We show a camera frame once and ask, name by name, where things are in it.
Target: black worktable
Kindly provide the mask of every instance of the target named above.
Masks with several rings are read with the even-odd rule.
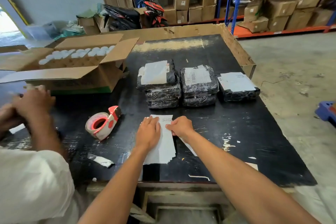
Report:
[[[242,72],[220,35],[189,37],[185,40],[202,40],[207,44],[178,49],[158,48],[146,52],[133,50],[127,58],[129,75],[118,82],[111,94],[57,97],[53,111],[55,126],[62,134],[64,145],[70,149],[70,167],[75,182],[78,184],[94,177],[97,180],[109,180],[130,154],[137,128],[143,118],[150,114],[172,114],[173,118],[187,116],[197,132],[220,148],[224,148],[224,140],[230,140],[227,144],[231,147],[226,147],[230,154],[244,162],[257,164],[259,171],[279,186],[316,184],[260,98],[253,102],[225,103],[219,97],[216,105],[210,107],[148,109],[145,94],[135,88],[138,69],[145,63],[173,59],[177,70],[203,64],[213,67],[216,74]],[[163,44],[167,41],[181,39],[151,42]],[[4,87],[12,88],[15,85],[0,85],[1,94]],[[98,143],[85,131],[85,123],[93,114],[107,112],[107,108],[114,105],[120,106],[123,116],[110,137]],[[15,148],[27,136],[25,130],[17,132],[2,142],[2,145],[9,143],[10,148]],[[193,156],[178,138],[174,137],[174,143],[176,157],[168,164],[144,166],[142,181],[215,183],[198,157]],[[108,158],[115,162],[115,166],[109,169],[100,166],[88,160],[87,153]],[[206,176],[211,181],[189,175]]]

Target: hand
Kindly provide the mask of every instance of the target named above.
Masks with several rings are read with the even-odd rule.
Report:
[[[15,96],[12,104],[18,114],[29,121],[36,115],[48,114],[55,104],[55,97],[50,96],[50,91],[45,86],[40,85],[28,89],[22,98]]]
[[[7,130],[19,126],[22,122],[12,104],[5,104],[0,108],[0,136]]]
[[[193,124],[186,116],[178,117],[170,124],[166,125],[166,129],[170,130],[173,136],[178,136],[186,143],[188,142],[188,136],[194,133]]]
[[[159,123],[159,117],[145,117],[139,126],[138,132],[136,133],[135,147],[149,152],[158,144],[160,135],[161,126]]]

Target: packing tape dispenser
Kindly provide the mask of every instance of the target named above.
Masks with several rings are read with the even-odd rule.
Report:
[[[108,137],[121,116],[119,106],[112,106],[108,110],[110,114],[99,112],[90,117],[85,124],[86,131],[99,141],[103,141]]]

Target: stack of paper labels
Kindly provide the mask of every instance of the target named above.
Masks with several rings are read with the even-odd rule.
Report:
[[[158,144],[153,150],[149,152],[143,164],[167,164],[176,156],[173,135],[171,134],[171,131],[166,129],[166,124],[171,123],[173,116],[152,115],[152,117],[159,117],[159,123],[161,125],[161,136]]]

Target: forearm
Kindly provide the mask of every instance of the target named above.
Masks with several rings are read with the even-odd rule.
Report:
[[[36,113],[27,120],[31,133],[32,147],[36,151],[51,150],[67,159],[66,151],[58,138],[53,119],[48,113]]]
[[[266,176],[198,133],[190,136],[191,147],[249,223],[318,223]]]
[[[126,223],[146,156],[147,150],[134,148],[130,157],[95,198],[78,224]]]

